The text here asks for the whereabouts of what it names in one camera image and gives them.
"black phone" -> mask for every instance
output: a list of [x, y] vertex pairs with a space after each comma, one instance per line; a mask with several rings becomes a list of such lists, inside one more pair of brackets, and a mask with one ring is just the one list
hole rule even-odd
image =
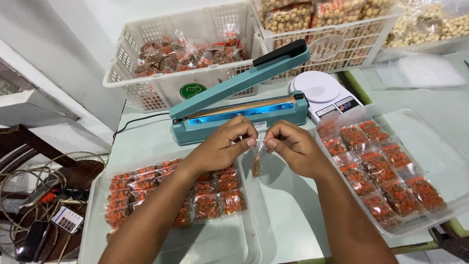
[[47, 231], [50, 227], [49, 221], [34, 221], [26, 235], [23, 246], [16, 251], [16, 261], [35, 262]]

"black handle grip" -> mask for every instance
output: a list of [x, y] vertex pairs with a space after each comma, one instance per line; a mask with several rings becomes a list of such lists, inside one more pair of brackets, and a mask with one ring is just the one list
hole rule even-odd
[[273, 61], [282, 56], [288, 55], [290, 58], [296, 57], [306, 51], [306, 41], [304, 39], [298, 39], [290, 44], [280, 47], [266, 55], [253, 60], [252, 64], [257, 67], [261, 64]]

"fingernail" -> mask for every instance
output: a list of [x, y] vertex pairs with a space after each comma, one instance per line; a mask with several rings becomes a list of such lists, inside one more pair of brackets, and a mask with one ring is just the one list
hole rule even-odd
[[275, 140], [269, 140], [267, 141], [267, 146], [269, 146], [269, 148], [275, 148], [277, 146], [277, 142]]
[[255, 139], [249, 139], [248, 140], [248, 147], [253, 147], [254, 145], [256, 144], [256, 140]]

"impulse heat sealer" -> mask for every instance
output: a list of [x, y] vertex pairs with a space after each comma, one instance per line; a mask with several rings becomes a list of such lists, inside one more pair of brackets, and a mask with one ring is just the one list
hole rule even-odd
[[176, 142], [180, 146], [202, 142], [219, 126], [237, 115], [247, 117], [252, 123], [265, 123], [266, 127], [282, 119], [296, 125], [305, 124], [308, 102], [301, 91], [249, 103], [204, 108], [303, 64], [309, 59], [310, 49], [306, 46], [305, 40], [299, 39], [255, 59], [254, 67], [244, 73], [172, 107], [169, 116], [173, 119]]

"chair backrest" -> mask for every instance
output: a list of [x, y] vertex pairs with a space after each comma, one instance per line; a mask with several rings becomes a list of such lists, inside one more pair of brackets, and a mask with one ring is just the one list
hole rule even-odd
[[42, 154], [66, 168], [75, 161], [29, 131], [22, 124], [0, 129], [0, 173], [11, 173], [37, 154]]

